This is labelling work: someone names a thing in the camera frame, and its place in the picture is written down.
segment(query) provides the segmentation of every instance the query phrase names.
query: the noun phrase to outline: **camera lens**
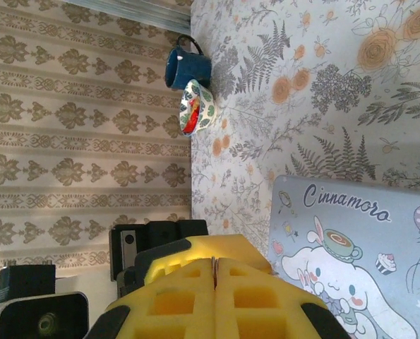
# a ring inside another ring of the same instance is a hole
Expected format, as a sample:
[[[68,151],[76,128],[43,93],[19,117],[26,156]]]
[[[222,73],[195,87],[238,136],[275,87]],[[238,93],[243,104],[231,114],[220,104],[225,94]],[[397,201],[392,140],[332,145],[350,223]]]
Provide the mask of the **camera lens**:
[[[40,317],[37,325],[41,336],[50,336],[57,330],[57,318],[53,313],[46,313]]]
[[[128,235],[125,237],[125,242],[126,242],[128,245],[131,245],[132,243],[134,243],[134,237],[133,237],[131,234],[128,234]]]

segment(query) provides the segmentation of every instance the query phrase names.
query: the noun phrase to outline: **ceramic bowl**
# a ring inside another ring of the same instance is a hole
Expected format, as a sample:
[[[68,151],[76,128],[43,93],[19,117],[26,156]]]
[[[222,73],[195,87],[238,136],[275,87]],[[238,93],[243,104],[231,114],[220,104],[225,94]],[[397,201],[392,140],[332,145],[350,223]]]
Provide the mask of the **ceramic bowl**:
[[[191,104],[190,101],[200,98],[200,111],[198,121],[194,131],[191,133],[184,133],[183,130],[191,118]],[[217,108],[211,92],[203,87],[197,80],[193,79],[186,85],[183,95],[181,96],[180,104],[180,129],[183,135],[191,136],[195,132],[206,129],[216,119]]]

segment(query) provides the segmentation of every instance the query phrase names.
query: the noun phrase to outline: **coffee cup illustration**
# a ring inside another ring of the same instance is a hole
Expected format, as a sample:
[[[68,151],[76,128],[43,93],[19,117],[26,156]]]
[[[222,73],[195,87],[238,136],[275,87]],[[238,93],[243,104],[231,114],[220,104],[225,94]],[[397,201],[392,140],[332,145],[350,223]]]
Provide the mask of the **coffee cup illustration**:
[[[352,263],[363,255],[361,248],[355,246],[350,238],[335,230],[324,230],[322,245],[332,256],[346,263]]]

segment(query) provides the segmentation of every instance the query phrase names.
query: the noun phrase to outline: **blue enamel mug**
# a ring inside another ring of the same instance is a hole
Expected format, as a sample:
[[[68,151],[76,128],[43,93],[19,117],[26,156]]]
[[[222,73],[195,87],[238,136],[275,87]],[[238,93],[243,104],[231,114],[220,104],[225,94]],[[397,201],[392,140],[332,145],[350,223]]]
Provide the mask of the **blue enamel mug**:
[[[185,51],[181,40],[189,40],[198,50],[198,54]],[[203,55],[198,43],[189,35],[180,35],[176,47],[170,51],[166,65],[166,86],[175,90],[184,90],[188,82],[196,79],[203,87],[210,86],[211,59]]]

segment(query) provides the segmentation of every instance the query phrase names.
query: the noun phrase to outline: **mug handle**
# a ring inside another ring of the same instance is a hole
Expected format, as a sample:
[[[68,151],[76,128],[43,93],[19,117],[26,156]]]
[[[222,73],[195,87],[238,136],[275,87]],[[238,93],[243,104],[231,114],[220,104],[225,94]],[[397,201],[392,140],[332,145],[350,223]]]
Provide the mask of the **mug handle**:
[[[363,254],[364,253],[360,247],[354,246],[354,248],[352,249],[351,258],[357,260],[360,259]]]
[[[181,46],[180,46],[180,40],[181,39],[186,39],[186,40],[191,41],[194,44],[194,46],[196,46],[196,48],[198,50],[198,53],[200,55],[203,55],[202,49],[200,48],[200,46],[198,45],[198,43],[192,37],[190,37],[189,35],[186,35],[186,34],[182,34],[182,35],[180,35],[178,37],[178,39],[176,40],[176,46],[177,47],[180,47],[181,48]]]

